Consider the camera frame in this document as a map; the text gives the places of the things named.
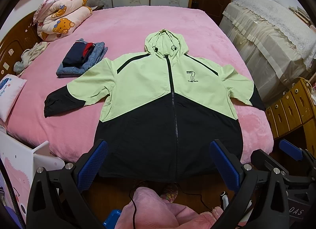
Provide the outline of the small white pink pillow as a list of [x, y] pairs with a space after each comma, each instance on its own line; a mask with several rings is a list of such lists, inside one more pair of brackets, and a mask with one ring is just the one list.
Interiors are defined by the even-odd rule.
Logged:
[[7, 74], [1, 80], [0, 116], [4, 123], [7, 121], [10, 111], [26, 82], [26, 79], [21, 79], [11, 74]]

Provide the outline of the folded navy red garment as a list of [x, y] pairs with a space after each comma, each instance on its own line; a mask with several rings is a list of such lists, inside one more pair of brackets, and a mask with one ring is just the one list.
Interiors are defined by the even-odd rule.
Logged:
[[63, 67], [82, 67], [87, 62], [94, 47], [95, 44], [92, 42], [76, 41], [64, 57], [62, 61]]

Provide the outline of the crumpled grey white cloth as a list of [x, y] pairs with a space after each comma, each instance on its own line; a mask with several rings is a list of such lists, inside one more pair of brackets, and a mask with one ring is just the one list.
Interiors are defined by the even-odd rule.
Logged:
[[14, 64], [13, 71], [16, 74], [23, 72], [41, 53], [43, 53], [47, 46], [48, 42], [36, 43], [31, 49], [26, 49], [21, 54], [21, 61], [17, 61]]

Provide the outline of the white pink bedside furniture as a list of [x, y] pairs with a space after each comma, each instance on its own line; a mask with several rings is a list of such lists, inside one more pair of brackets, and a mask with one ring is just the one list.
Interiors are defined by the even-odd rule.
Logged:
[[29, 193], [37, 168], [59, 170], [65, 163], [50, 152], [49, 141], [32, 149], [9, 136], [3, 127], [0, 150], [1, 160], [13, 187], [13, 195], [23, 219], [26, 220]]

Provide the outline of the rolled bear print quilt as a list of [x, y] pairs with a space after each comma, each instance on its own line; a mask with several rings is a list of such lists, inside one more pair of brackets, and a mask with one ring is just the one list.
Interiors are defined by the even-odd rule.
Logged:
[[93, 13], [87, 0], [44, 0], [33, 15], [43, 41], [66, 37]]

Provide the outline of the folded blue jeans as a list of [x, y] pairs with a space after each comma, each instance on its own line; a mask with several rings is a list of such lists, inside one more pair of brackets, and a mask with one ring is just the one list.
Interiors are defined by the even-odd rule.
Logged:
[[108, 47], [104, 42], [86, 42], [77, 40], [59, 65], [58, 78], [79, 77], [91, 67], [99, 63], [106, 54]]

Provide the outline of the cream lace covered furniture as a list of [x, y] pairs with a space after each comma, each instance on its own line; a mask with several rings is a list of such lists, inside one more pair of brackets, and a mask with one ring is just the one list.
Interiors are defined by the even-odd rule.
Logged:
[[264, 102], [315, 71], [315, 32], [274, 0], [229, 3], [220, 29], [236, 47]]

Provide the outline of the floral slipper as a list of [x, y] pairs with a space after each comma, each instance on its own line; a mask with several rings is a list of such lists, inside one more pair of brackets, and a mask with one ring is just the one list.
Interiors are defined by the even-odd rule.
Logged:
[[169, 203], [173, 203], [178, 196], [178, 187], [172, 186], [166, 190], [164, 194], [162, 194], [160, 197], [162, 200], [166, 200]]

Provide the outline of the pink plush bed blanket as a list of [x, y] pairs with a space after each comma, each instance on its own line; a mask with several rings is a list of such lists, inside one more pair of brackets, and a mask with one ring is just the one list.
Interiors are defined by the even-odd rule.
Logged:
[[[108, 50], [103, 59], [115, 60], [124, 54], [144, 52], [146, 38], [163, 29], [182, 35], [190, 56], [203, 57], [221, 66], [232, 65], [238, 73], [252, 80], [232, 42], [203, 11], [163, 6], [99, 10], [72, 34], [50, 43], [23, 72], [20, 78], [27, 82], [1, 126], [12, 137], [33, 146], [49, 141], [54, 155], [76, 162], [96, 142], [95, 132], [104, 101], [52, 117], [44, 115], [47, 96], [78, 78], [56, 76], [66, 53], [79, 39], [104, 42]], [[265, 109], [259, 110], [235, 99], [232, 103], [243, 136], [240, 161], [248, 163], [257, 149], [270, 153], [274, 141]]]

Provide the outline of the brown wooden headboard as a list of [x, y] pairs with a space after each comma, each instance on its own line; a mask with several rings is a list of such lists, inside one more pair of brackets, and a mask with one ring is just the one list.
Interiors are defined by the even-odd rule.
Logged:
[[23, 51], [42, 41], [36, 24], [33, 24], [34, 13], [33, 11], [18, 21], [1, 41], [1, 79], [7, 74], [15, 74], [14, 64], [21, 61]]

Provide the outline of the green and black hooded jacket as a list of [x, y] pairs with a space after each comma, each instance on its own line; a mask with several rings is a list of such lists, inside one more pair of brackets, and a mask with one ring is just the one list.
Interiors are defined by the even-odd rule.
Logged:
[[145, 51], [107, 58], [50, 93], [46, 117], [103, 100], [95, 139], [108, 154], [109, 179], [177, 182], [213, 166], [209, 145], [220, 140], [238, 158], [243, 136], [232, 101], [264, 110], [254, 82], [232, 65], [193, 57], [180, 34], [150, 34]]

